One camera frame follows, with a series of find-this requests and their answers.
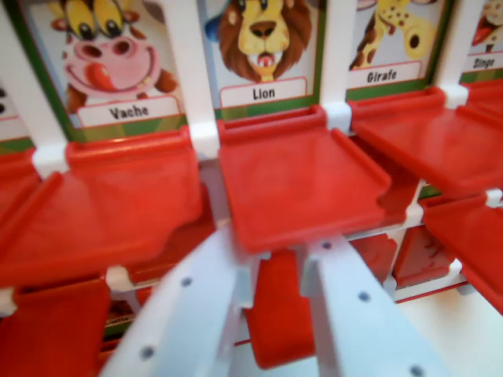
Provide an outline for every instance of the cow's eye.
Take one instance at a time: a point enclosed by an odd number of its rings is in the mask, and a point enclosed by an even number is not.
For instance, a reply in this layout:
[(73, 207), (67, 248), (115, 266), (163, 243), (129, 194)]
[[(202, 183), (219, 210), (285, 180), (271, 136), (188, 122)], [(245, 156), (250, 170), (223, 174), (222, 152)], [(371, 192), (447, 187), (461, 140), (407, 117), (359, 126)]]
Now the cow's eye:
[(70, 0), (64, 7), (68, 23), (74, 34), (80, 38), (90, 41), (96, 35), (96, 25), (93, 14), (82, 0)]
[(123, 15), (113, 0), (94, 0), (94, 14), (101, 31), (110, 38), (117, 37), (123, 31)]

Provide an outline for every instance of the lion's nose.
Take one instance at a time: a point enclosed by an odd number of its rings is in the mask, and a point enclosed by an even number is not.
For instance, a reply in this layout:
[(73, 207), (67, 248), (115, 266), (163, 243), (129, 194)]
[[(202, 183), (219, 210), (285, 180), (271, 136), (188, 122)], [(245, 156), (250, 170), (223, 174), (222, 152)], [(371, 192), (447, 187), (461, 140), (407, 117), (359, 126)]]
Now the lion's nose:
[(255, 22), (252, 26), (250, 26), (250, 30), (257, 37), (266, 39), (273, 33), (275, 27), (276, 23), (274, 21), (262, 21)]

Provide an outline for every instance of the character card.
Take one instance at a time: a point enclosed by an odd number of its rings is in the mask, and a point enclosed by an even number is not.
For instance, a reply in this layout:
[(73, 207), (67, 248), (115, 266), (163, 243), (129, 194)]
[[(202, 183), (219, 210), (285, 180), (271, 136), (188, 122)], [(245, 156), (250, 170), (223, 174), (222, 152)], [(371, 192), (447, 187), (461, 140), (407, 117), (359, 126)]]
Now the character card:
[[(317, 65), (321, 67), (322, 2), (199, 0), (214, 106), (235, 108), (308, 97), (313, 103), (319, 90), (315, 82), (320, 75)], [(295, 105), (274, 107), (269, 111)]]
[(470, 54), (464, 64), (461, 81), (496, 79), (503, 68), (503, 0), (486, 0), (472, 40)]
[(20, 0), (20, 6), (74, 128), (135, 123), (134, 133), (142, 134), (179, 126), (182, 95), (154, 1)]
[(359, 0), (348, 88), (424, 79), (445, 8), (446, 0)]

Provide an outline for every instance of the name label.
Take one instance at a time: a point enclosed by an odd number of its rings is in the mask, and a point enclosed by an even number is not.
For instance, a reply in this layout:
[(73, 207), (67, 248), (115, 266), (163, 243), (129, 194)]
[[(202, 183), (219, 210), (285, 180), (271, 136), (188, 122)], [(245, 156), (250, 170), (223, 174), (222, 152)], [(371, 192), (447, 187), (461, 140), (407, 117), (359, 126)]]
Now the name label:
[(503, 67), (503, 52), (468, 55), (463, 72), (485, 71)]
[(243, 104), (259, 104), (306, 95), (307, 80), (304, 77), (298, 77), (260, 84), (227, 86), (220, 90), (220, 102), (223, 108), (230, 108)]
[(93, 104), (80, 108), (77, 116), (83, 127), (94, 127), (162, 118), (179, 113), (176, 99), (172, 96), (164, 96), (138, 101)]
[(349, 72), (348, 88), (415, 80), (420, 78), (420, 70), (420, 61), (355, 69)]
[(28, 130), (16, 115), (0, 118), (0, 141), (29, 136)]

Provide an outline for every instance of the cartoon giraffe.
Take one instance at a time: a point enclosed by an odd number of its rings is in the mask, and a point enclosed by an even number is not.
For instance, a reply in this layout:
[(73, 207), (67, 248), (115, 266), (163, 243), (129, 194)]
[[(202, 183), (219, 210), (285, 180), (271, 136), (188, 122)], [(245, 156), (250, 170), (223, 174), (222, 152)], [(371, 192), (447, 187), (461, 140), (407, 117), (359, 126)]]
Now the cartoon giraffe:
[[(431, 48), (435, 39), (435, 27), (430, 21), (413, 15), (407, 10), (411, 0), (363, 0), (358, 1), (358, 10), (368, 9), (377, 4), (365, 28), (363, 40), (358, 45), (356, 57), (350, 65), (355, 68), (370, 67), (377, 49), (386, 34), (393, 35), (402, 30), (404, 49), (412, 59), (420, 59)], [(417, 4), (430, 4), (437, 0), (412, 0)]]

